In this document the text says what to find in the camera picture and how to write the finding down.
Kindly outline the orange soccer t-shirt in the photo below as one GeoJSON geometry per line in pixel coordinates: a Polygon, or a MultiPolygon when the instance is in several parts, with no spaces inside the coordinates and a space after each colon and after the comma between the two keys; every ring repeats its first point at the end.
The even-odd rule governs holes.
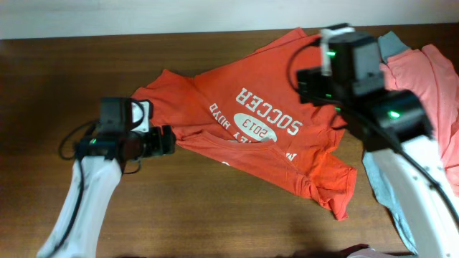
{"type": "Polygon", "coordinates": [[[313,199],[338,220],[356,170],[333,153],[344,121],[331,105],[303,104],[290,82],[320,65],[313,37],[297,28],[252,54],[195,77],[169,70],[133,97],[153,103],[152,123],[170,125],[182,148],[313,199]]]}

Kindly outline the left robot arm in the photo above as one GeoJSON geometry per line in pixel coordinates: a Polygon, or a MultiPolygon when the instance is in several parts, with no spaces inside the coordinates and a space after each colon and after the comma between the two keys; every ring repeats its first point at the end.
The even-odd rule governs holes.
{"type": "Polygon", "coordinates": [[[129,97],[104,97],[100,117],[83,125],[74,142],[72,179],[52,233],[38,257],[95,257],[101,226],[110,198],[126,175],[126,164],[170,155],[176,136],[171,126],[154,127],[153,104],[129,97]]]}

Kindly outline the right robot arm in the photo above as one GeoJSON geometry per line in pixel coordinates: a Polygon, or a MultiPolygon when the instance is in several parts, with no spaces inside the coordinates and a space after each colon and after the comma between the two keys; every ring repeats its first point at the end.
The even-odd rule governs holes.
{"type": "Polygon", "coordinates": [[[458,200],[417,96],[389,91],[377,39],[346,24],[322,29],[321,66],[296,73],[301,102],[334,105],[391,184],[419,257],[458,256],[458,200]]]}

